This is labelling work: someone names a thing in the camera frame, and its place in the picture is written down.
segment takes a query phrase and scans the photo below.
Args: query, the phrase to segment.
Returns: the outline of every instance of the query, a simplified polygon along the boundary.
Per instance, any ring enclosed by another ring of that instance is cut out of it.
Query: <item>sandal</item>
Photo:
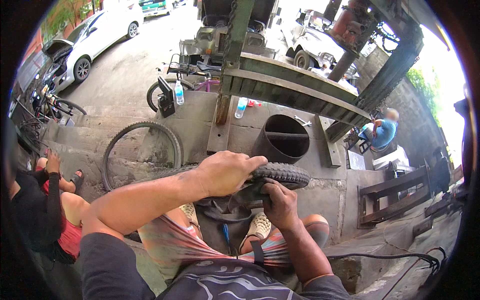
[[[243,239],[243,241],[241,241],[239,249],[242,249],[243,244],[245,243],[247,238],[251,236],[256,236],[261,240],[265,239],[270,233],[271,229],[272,223],[270,222],[270,220],[268,220],[267,216],[264,213],[257,213],[253,217],[253,220],[250,222],[250,228],[248,229],[248,233]]]
[[[84,177],[85,177],[85,174],[82,171],[82,169],[78,169],[75,172],[78,172],[78,171],[80,171],[82,173],[82,176],[78,176],[77,174],[74,173],[73,176],[72,176],[72,179],[70,179],[70,181],[73,182],[73,184],[75,185],[75,194],[76,195],[78,195],[78,190],[82,186],[82,183],[84,182]]]
[[[195,226],[197,226],[198,231],[200,232],[199,238],[203,240],[202,232],[200,231],[200,225],[198,224],[197,213],[195,211],[195,206],[193,205],[193,203],[184,204],[180,206],[179,209],[181,209],[185,213],[190,224],[194,224]]]

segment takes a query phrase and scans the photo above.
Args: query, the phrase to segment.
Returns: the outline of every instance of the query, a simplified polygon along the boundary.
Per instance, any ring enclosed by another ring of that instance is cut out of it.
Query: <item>shorts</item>
[[[323,247],[328,240],[329,226],[324,222],[305,225],[313,240]],[[231,258],[208,246],[199,239],[190,226],[180,226],[168,216],[163,215],[138,229],[142,243],[155,262],[164,280],[174,279],[180,268],[196,261],[216,258]],[[270,236],[263,244],[264,265],[274,267],[292,267],[287,243],[281,233]],[[238,256],[248,262],[254,262],[253,252]]]
[[[42,170],[42,167],[36,167],[35,171]],[[48,195],[48,185],[49,181],[47,180],[42,186],[41,190]],[[60,247],[68,254],[78,258],[78,253],[80,252],[80,239],[82,238],[82,228],[77,227],[74,224],[70,223],[67,218],[63,215],[62,218],[62,232],[60,238],[57,240]]]

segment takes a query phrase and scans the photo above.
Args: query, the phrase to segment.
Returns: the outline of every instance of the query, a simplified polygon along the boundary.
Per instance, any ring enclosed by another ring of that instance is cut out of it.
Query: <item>plastic bottle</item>
[[[245,111],[245,108],[247,107],[248,100],[245,97],[242,97],[239,99],[239,103],[237,105],[237,111],[235,112],[235,117],[237,119],[240,119],[243,117],[243,113]]]
[[[175,83],[175,96],[177,98],[177,104],[182,105],[185,100],[183,99],[183,86],[181,85],[180,81],[177,80]]]

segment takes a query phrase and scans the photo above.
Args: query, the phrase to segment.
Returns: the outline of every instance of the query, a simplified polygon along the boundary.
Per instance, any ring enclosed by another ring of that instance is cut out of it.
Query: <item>vehicle headlight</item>
[[[199,32],[198,33],[198,39],[202,41],[211,41],[212,40],[212,34],[210,32]]]
[[[329,62],[330,64],[332,64],[333,62],[333,55],[330,54],[330,53],[327,53],[327,52],[324,52],[324,53],[321,53],[320,54],[320,59],[325,63],[325,62]]]
[[[354,66],[350,66],[348,70],[345,72],[345,74],[355,75],[356,72],[357,72],[357,68],[355,68]]]
[[[250,46],[261,47],[263,43],[264,41],[261,38],[252,37],[252,36],[248,38],[248,44]]]

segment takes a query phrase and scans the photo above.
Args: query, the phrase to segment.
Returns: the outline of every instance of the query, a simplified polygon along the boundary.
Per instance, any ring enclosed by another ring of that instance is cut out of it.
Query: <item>white crocs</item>
[[[188,221],[191,224],[194,224],[195,226],[197,226],[197,228],[200,230],[200,225],[198,224],[198,219],[197,219],[197,213],[195,211],[195,206],[193,205],[193,203],[184,204],[180,206],[179,209],[181,209],[185,213]]]
[[[250,228],[248,229],[248,233],[241,242],[239,249],[242,249],[243,244],[248,237],[256,236],[259,239],[263,240],[268,236],[271,229],[272,223],[268,220],[267,216],[264,213],[257,213],[253,217],[253,220],[250,222]]]

